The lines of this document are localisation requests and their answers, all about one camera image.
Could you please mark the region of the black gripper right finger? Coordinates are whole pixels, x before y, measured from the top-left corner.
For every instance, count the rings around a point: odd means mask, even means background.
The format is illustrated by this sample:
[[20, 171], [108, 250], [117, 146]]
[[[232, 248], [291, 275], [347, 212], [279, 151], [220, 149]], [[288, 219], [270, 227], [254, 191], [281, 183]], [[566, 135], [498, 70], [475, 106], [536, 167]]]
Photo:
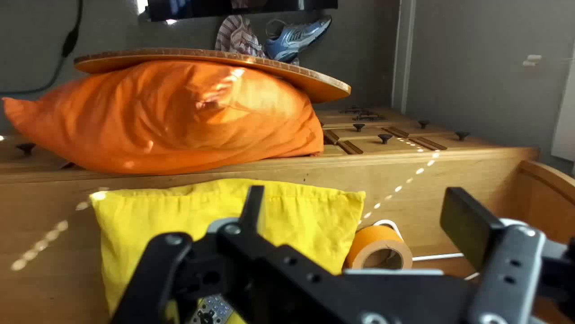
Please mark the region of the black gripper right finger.
[[466, 309], [469, 324], [529, 324], [543, 266], [545, 234], [507, 225], [462, 187], [448, 187], [441, 227], [480, 272]]

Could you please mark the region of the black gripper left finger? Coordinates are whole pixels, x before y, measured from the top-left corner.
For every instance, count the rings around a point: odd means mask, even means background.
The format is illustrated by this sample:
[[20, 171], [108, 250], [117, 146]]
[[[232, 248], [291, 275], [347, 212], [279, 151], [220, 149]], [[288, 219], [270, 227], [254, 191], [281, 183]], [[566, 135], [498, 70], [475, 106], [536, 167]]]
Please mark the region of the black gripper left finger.
[[236, 221], [194, 241], [185, 232], [155, 236], [124, 288], [112, 324], [185, 324], [198, 300], [221, 295], [245, 320], [256, 318], [248, 252], [261, 243], [257, 219], [264, 187], [248, 189]]

